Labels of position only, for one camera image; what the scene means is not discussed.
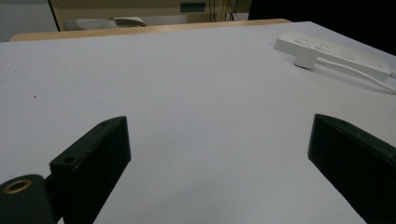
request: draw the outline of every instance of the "white power strip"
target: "white power strip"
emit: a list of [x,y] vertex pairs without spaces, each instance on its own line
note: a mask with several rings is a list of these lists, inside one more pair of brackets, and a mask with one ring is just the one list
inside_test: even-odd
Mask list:
[[294,56],[297,54],[300,47],[317,49],[320,58],[358,69],[381,82],[385,82],[390,75],[390,69],[387,63],[381,58],[357,49],[337,45],[311,35],[287,31],[277,39],[275,44],[275,49]]

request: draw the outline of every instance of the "wooden table edge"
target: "wooden table edge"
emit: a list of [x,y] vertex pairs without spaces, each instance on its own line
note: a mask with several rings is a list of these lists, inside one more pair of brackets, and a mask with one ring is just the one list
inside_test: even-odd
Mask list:
[[82,38],[82,37],[106,36],[106,35],[134,35],[134,34],[160,33],[160,32],[170,32],[170,31],[179,31],[179,30],[190,30],[190,29],[216,28],[216,27],[279,24],[279,23],[287,23],[287,22],[291,22],[291,21],[285,19],[271,19],[271,20],[257,20],[257,21],[219,21],[219,22],[174,24],[174,25],[129,27],[129,28],[117,28],[117,29],[28,33],[28,34],[14,35],[10,38],[10,41],[18,42],[18,41],[32,41],[32,40]]

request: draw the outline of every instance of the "power cord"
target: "power cord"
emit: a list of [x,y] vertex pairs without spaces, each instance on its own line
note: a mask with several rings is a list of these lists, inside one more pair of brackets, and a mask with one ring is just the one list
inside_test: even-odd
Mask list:
[[230,13],[230,21],[235,21],[235,17],[239,21],[239,16],[238,16],[238,14],[236,14],[236,11],[238,9],[238,2],[239,2],[239,0],[236,0],[235,4],[233,5],[232,0],[228,1],[228,5],[230,6],[230,8],[232,10],[232,12]]
[[[396,94],[396,89],[355,69],[355,68],[351,68],[349,66],[340,64],[340,63],[333,63],[330,61],[327,61],[325,59],[319,58],[319,52],[316,49],[311,49],[311,48],[306,48],[306,47],[302,47],[299,49],[299,51],[296,54],[296,59],[294,64],[299,66],[299,67],[303,67],[303,68],[307,68],[307,69],[311,69],[315,66],[315,63],[319,63],[322,65],[327,65],[330,67],[339,67],[339,68],[343,68],[346,69],[348,71],[353,72],[354,74],[357,74],[361,77],[365,77],[366,79],[374,82],[376,85],[384,88],[387,91],[390,91],[393,94]],[[396,71],[391,70],[391,76],[395,77],[396,76]]]
[[216,21],[216,0],[213,0],[213,20]]
[[209,0],[209,20],[212,22],[212,3]]
[[396,71],[390,69],[390,75],[389,75],[389,76],[390,76],[390,77],[393,77],[393,78],[396,78]]

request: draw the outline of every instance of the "power outlet socket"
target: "power outlet socket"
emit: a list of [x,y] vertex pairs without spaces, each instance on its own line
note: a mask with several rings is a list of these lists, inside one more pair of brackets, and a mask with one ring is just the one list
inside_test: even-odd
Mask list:
[[357,49],[348,48],[333,42],[305,35],[294,31],[286,31],[275,44],[275,49],[295,56],[301,47],[317,49],[319,57],[334,63],[358,69],[381,82],[385,82],[390,75],[390,69],[385,60],[380,57]]

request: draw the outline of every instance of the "white table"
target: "white table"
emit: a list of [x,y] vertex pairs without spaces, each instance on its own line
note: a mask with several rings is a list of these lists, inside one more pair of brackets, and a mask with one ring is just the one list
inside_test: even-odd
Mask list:
[[90,128],[125,115],[133,159],[95,223],[364,223],[307,158],[312,121],[396,146],[396,96],[294,66],[274,49],[288,29],[396,64],[311,22],[0,43],[0,182],[48,176]]

